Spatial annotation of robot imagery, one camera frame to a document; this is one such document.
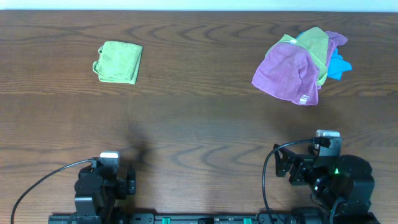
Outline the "light green microfiber cloth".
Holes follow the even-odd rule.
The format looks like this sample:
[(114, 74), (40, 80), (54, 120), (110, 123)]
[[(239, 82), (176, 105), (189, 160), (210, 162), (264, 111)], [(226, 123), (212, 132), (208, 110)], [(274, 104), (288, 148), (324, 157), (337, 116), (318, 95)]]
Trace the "light green microfiber cloth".
[(101, 82), (134, 85), (143, 50), (137, 44), (106, 41), (98, 49), (99, 59), (93, 63), (93, 71)]

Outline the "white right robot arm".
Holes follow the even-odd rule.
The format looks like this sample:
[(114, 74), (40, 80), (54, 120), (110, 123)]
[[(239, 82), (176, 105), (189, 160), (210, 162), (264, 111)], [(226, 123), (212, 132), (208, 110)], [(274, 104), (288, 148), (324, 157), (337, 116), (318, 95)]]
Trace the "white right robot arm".
[(300, 207), (284, 218), (286, 223), (378, 223), (369, 211), (375, 181), (368, 161), (341, 155), (341, 144), (308, 147), (296, 154), (274, 145), (276, 176), (290, 174), (291, 185), (308, 185), (317, 207)]

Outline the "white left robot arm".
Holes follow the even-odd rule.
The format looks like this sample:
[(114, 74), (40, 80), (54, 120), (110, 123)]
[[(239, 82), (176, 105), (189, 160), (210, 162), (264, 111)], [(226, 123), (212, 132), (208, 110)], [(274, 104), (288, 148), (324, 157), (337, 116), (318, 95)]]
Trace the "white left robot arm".
[(136, 171), (130, 167), (125, 179), (118, 179), (117, 165), (83, 168), (75, 183), (76, 212), (68, 223), (105, 224), (129, 223), (129, 217), (115, 206), (136, 193)]

